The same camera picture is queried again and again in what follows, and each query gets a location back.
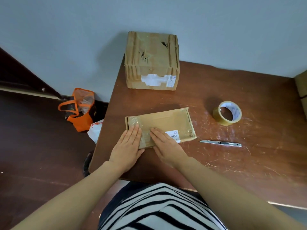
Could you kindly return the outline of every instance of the brown tabletop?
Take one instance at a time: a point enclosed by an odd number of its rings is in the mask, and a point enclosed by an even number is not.
[[[228,127],[211,115],[226,100],[242,110],[242,119]],[[266,201],[307,207],[307,122],[294,80],[286,77],[181,61],[175,91],[128,89],[122,64],[90,172],[109,159],[125,130],[125,116],[183,107],[190,107],[198,136],[180,144],[189,156]],[[199,143],[202,139],[237,142],[242,147]],[[194,189],[178,171],[162,164],[153,149],[146,149],[121,178]]]

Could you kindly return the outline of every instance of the barcode sticker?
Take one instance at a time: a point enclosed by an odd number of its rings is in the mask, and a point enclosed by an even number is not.
[[[180,138],[177,130],[166,131],[165,133],[169,135],[171,138],[173,138],[177,143],[180,143]]]
[[[176,81],[176,76],[172,76],[172,75],[168,75],[168,76],[169,76],[169,78],[167,80],[166,87],[173,88],[174,84],[175,84],[175,81]]]

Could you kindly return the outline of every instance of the forearm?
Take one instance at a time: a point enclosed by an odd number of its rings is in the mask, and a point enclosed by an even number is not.
[[[94,173],[41,206],[13,229],[79,229],[123,173],[106,161]]]
[[[229,229],[305,229],[291,217],[194,158],[180,162],[177,169]]]

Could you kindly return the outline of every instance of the roll of tape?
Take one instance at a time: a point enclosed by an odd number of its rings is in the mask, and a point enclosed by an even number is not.
[[[221,114],[221,107],[225,107],[232,113],[232,121],[225,119],[224,116]],[[242,111],[240,107],[231,101],[225,101],[219,104],[217,108],[213,110],[213,118],[221,125],[228,126],[233,123],[238,122],[242,117]]]

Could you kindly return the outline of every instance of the white wall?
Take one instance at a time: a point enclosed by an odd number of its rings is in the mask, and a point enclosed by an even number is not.
[[[0,0],[0,46],[56,91],[109,101],[128,31],[178,35],[180,60],[293,77],[307,0]]]

